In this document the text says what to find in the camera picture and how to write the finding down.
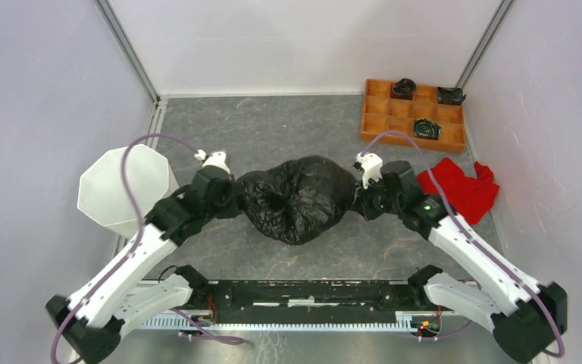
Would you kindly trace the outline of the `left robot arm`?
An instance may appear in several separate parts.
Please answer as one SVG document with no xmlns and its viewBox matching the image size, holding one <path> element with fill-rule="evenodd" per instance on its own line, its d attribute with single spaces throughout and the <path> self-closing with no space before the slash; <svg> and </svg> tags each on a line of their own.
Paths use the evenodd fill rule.
<svg viewBox="0 0 582 364">
<path fill-rule="evenodd" d="M 237 214 L 234 177 L 226 165 L 205 165 L 190 184 L 160 199 L 141 219 L 139 230 L 91 281 L 70 296 L 55 295 L 45 305 L 57 332 L 51 361 L 64 338 L 78 363 L 100 363 L 134 328 L 161 312 L 185 304 L 202 307 L 208 289 L 178 275 L 137 297 L 129 292 L 163 258 L 199 234 L 210 221 Z"/>
</svg>

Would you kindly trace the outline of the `black trash bag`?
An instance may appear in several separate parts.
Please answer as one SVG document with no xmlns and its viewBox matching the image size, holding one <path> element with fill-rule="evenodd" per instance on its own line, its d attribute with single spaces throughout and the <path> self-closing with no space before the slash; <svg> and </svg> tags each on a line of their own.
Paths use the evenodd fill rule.
<svg viewBox="0 0 582 364">
<path fill-rule="evenodd" d="M 236 180 L 238 206 L 261 234 L 306 244 L 338 224 L 355 200 L 355 176 L 319 155 L 289 160 Z"/>
</svg>

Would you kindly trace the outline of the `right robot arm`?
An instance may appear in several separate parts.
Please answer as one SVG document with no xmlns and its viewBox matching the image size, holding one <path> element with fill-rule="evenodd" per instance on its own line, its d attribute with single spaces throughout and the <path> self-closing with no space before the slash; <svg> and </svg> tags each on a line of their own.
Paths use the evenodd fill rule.
<svg viewBox="0 0 582 364">
<path fill-rule="evenodd" d="M 556 344 L 562 356 L 567 330 L 568 295 L 552 282 L 544 285 L 491 247 L 446 200 L 426 194 L 407 161 L 384 163 L 373 153 L 358 155 L 362 172 L 353 211 L 366 220 L 395 215 L 403 225 L 452 257 L 474 280 L 457 281 L 428 265 L 412 276 L 407 289 L 416 309 L 432 304 L 451 309 L 490 332 L 511 359 L 530 363 Z"/>
</svg>

